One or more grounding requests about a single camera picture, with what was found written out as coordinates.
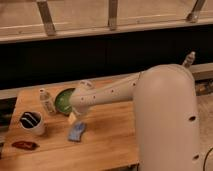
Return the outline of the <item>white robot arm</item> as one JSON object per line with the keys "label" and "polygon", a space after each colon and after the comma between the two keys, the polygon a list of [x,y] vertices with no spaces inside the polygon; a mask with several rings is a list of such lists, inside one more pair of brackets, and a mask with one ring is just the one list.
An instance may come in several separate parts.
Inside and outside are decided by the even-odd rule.
{"label": "white robot arm", "polygon": [[95,88],[82,80],[70,97],[76,119],[95,105],[132,101],[138,171],[202,171],[199,116],[192,73],[158,65]]}

